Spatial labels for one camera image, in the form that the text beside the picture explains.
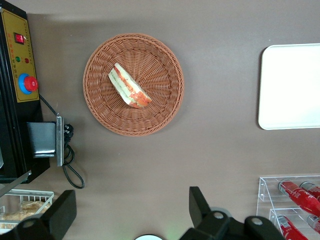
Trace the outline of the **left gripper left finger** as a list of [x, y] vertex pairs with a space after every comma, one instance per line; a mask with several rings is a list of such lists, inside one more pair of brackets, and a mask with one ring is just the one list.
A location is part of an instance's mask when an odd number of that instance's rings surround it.
[[8, 232], [10, 240], [61, 240], [77, 216], [76, 192], [64, 191], [40, 217], [27, 218]]

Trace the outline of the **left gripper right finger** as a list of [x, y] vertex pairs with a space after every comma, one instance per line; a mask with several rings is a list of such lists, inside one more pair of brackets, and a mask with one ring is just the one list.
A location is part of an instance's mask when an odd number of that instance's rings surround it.
[[197, 186], [189, 188], [189, 214], [193, 227], [182, 240], [245, 240], [244, 224], [235, 220], [230, 212], [220, 207], [210, 207]]

